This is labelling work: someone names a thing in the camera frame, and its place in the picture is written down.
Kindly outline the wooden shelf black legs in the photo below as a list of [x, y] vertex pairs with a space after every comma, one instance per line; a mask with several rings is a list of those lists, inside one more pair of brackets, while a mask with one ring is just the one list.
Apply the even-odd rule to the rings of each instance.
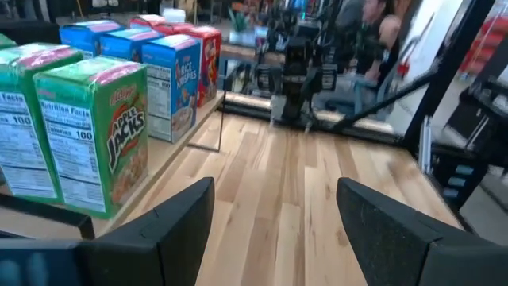
[[186, 147], [218, 152], [220, 149], [192, 144], [192, 137], [210, 115], [225, 106], [226, 91], [198, 109], [192, 127], [177, 143], [148, 140], [148, 173], [122, 198], [121, 209], [110, 219], [92, 218], [63, 205], [37, 203], [14, 197], [6, 185], [0, 187], [0, 238], [85, 238], [92, 239], [120, 226], [140, 201], [153, 190], [175, 158]]

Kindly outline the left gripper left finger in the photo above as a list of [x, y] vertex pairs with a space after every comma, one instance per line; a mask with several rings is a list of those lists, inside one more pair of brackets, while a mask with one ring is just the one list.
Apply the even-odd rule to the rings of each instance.
[[74, 240], [0, 230], [0, 286], [194, 286], [214, 212], [203, 177], [138, 218], [96, 237], [90, 216], [0, 194], [0, 206], [79, 229]]

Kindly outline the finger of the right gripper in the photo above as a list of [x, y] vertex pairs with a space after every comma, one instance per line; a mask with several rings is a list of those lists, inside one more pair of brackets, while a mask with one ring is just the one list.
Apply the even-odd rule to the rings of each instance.
[[337, 65], [323, 64], [321, 70], [321, 89], [323, 91], [334, 91], [337, 83]]
[[262, 91], [273, 91], [274, 80], [269, 64], [257, 64], [255, 70], [257, 87]]

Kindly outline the person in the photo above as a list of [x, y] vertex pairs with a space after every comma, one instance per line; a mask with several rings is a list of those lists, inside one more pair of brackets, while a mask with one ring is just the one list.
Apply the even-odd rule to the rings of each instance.
[[340, 82], [323, 98], [327, 110], [354, 115], [385, 99], [400, 53], [402, 20], [394, 0], [346, 0], [336, 19], [340, 72], [353, 70], [349, 87]]

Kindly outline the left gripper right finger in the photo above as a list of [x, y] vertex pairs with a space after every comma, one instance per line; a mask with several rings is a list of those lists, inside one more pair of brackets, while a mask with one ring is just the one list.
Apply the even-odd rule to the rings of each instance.
[[337, 206], [368, 286], [508, 286], [508, 247], [450, 226], [355, 180]]

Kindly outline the silver metal bracket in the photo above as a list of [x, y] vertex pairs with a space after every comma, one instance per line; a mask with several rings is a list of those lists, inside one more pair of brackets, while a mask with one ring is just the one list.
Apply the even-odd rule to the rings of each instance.
[[425, 116], [420, 131], [418, 166], [425, 174], [432, 170], [432, 130], [430, 116]]

